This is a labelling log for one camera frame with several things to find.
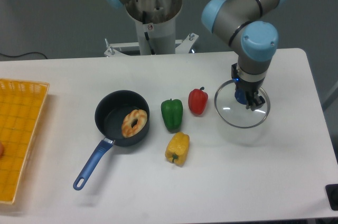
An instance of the saucepan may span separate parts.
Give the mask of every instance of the saucepan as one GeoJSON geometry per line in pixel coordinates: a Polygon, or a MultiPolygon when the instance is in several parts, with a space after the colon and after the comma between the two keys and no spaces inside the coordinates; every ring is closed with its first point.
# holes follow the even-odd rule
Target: saucepan
{"type": "Polygon", "coordinates": [[[140,142],[149,131],[149,106],[146,100],[138,93],[130,90],[119,90],[110,93],[101,100],[95,111],[95,123],[99,131],[105,136],[98,144],[76,178],[73,188],[81,190],[99,163],[102,156],[113,145],[132,146],[140,142]],[[144,110],[147,113],[147,122],[134,136],[124,138],[122,124],[125,117],[133,110],[144,110]]]}

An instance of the bagel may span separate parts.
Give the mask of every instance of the bagel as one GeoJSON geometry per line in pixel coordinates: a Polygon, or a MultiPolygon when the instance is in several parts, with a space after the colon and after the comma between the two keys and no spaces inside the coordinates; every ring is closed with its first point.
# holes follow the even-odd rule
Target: bagel
{"type": "Polygon", "coordinates": [[[139,133],[147,122],[147,112],[142,109],[134,109],[130,112],[122,123],[122,136],[129,138],[139,133]]]}

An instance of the glass lid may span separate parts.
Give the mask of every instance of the glass lid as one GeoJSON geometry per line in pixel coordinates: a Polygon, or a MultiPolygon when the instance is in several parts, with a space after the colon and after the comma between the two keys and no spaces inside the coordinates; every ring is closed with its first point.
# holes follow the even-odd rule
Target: glass lid
{"type": "Polygon", "coordinates": [[[223,83],[217,90],[214,104],[217,113],[229,125],[237,128],[252,128],[264,122],[270,112],[270,100],[266,92],[259,88],[258,95],[263,96],[265,104],[254,111],[235,98],[236,85],[233,80],[223,83]]]}

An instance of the yellow bell pepper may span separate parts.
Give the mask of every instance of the yellow bell pepper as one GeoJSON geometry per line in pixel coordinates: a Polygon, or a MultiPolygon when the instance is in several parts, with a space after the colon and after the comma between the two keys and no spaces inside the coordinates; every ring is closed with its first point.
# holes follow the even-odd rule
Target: yellow bell pepper
{"type": "Polygon", "coordinates": [[[183,165],[188,155],[189,141],[189,135],[176,133],[167,146],[165,157],[172,163],[183,165]]]}

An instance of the blue pan handle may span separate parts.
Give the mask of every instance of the blue pan handle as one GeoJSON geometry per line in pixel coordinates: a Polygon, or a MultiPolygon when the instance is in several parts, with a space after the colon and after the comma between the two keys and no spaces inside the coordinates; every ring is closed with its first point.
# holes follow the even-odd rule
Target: blue pan handle
{"type": "Polygon", "coordinates": [[[104,138],[101,142],[97,145],[94,152],[91,154],[90,158],[88,159],[87,163],[81,170],[78,178],[76,178],[73,188],[77,191],[81,190],[84,185],[86,184],[87,180],[89,179],[90,175],[92,174],[93,170],[95,169],[96,165],[99,163],[102,156],[112,148],[114,142],[110,139],[104,138]]]}

